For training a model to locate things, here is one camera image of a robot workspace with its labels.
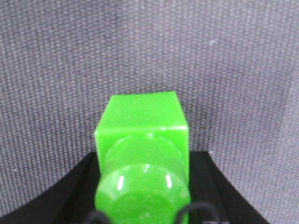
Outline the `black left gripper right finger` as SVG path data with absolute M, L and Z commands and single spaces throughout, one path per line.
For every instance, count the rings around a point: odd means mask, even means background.
M 234 188 L 208 152 L 190 152 L 191 202 L 177 213 L 177 223 L 265 224 L 266 219 Z

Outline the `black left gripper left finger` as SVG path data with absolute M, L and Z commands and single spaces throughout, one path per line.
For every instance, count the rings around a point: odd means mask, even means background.
M 37 198 L 1 217 L 2 224 L 108 224 L 94 205 L 100 172 L 89 153 L 66 176 Z

